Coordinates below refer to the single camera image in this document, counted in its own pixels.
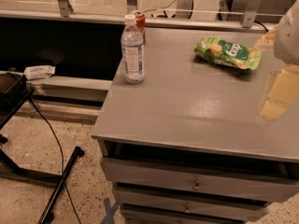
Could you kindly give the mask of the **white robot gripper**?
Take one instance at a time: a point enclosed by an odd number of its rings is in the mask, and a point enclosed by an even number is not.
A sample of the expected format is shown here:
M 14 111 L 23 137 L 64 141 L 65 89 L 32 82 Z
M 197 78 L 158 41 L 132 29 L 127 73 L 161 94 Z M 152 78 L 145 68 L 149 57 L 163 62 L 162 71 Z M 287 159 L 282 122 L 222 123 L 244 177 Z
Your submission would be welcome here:
M 275 56 L 287 64 L 280 69 L 265 95 L 259 116 L 279 119 L 299 99 L 299 0 L 296 0 L 274 26 L 254 44 L 260 51 L 274 50 Z

